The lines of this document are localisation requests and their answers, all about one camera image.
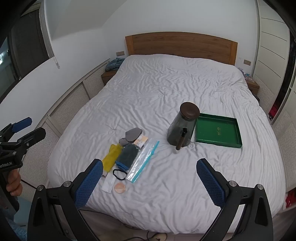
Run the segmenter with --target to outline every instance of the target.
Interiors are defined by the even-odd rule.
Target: bed
[[[102,191],[102,177],[89,208],[143,230],[205,233],[220,210],[196,174],[197,160],[206,158],[241,186],[263,184],[271,213],[277,214],[285,197],[282,159],[264,111],[233,66],[237,43],[180,32],[128,36],[126,43],[130,56],[78,111],[55,145],[48,162],[51,185],[73,180],[94,158],[103,159],[127,130],[139,127],[160,141],[149,164],[135,183],[123,181],[123,194]],[[202,113],[236,118],[242,148],[192,141],[174,154],[167,129],[185,101]],[[242,208],[229,232],[234,232]]]

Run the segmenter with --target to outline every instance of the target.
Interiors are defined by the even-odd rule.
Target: wooden nightstand
[[[102,80],[104,85],[108,83],[110,79],[117,73],[117,70],[111,70],[111,71],[106,71],[105,73],[102,74]]]
[[[252,94],[257,95],[260,86],[256,82],[246,80],[249,90]]]

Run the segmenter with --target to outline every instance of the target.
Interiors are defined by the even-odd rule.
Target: pitcher lid
[[[188,119],[197,119],[200,116],[199,108],[191,102],[184,102],[180,106],[180,112]]]

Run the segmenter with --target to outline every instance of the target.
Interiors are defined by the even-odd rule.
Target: glass pitcher
[[[177,150],[181,147],[188,146],[199,116],[200,110],[195,104],[184,102],[168,129],[168,143],[176,146]]]

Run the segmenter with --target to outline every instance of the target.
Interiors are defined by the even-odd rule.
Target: clear plastic bag
[[[149,162],[151,156],[154,154],[155,149],[158,146],[159,141],[155,139],[149,139],[145,144],[142,151],[138,154],[136,159],[134,160],[129,172],[126,176],[126,179],[134,183],[138,176],[140,175],[141,171]]]

